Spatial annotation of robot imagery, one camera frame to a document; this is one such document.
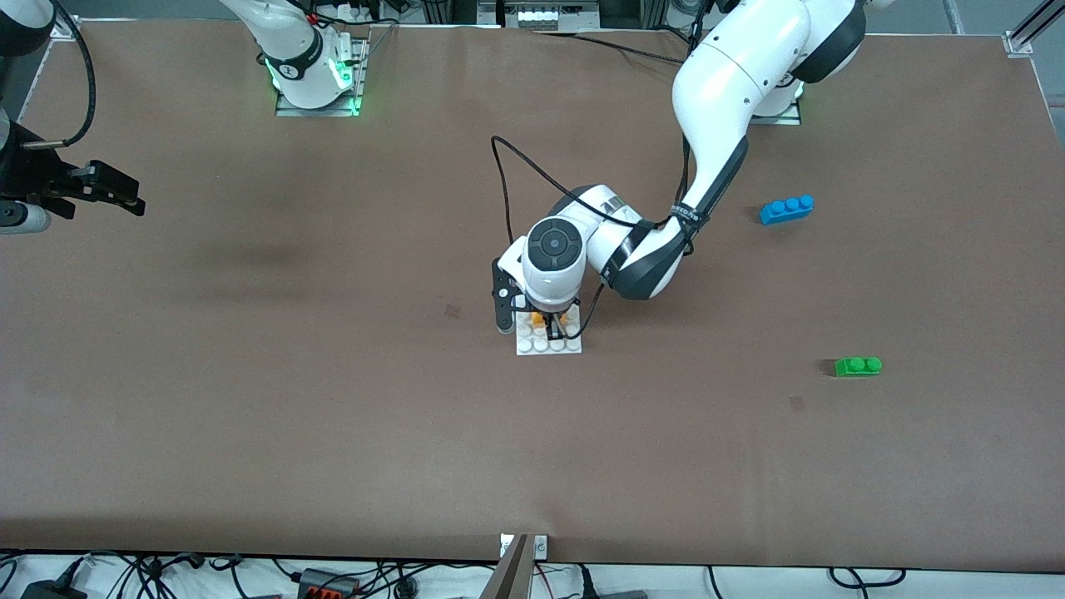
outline metal post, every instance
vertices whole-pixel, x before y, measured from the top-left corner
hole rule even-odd
[[[480,599],[528,599],[536,558],[532,535],[519,535],[507,547]]]
[[[1017,23],[1012,31],[1005,32],[1006,44],[1011,53],[1030,53],[1027,48],[1031,43],[1043,34],[1058,17],[1065,13],[1065,0],[1045,0],[1027,17]]]

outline brown tabletop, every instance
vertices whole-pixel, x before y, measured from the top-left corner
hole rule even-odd
[[[673,65],[404,29],[362,116],[278,118],[240,23],[85,34],[96,124],[63,156],[148,213],[0,237],[0,546],[1065,569],[1065,160],[998,38],[869,38],[801,127],[751,129],[666,292],[519,358],[489,136],[660,217]],[[26,123],[83,107],[58,45]],[[558,194],[505,163],[526,230]],[[826,375],[850,355],[884,373]]]

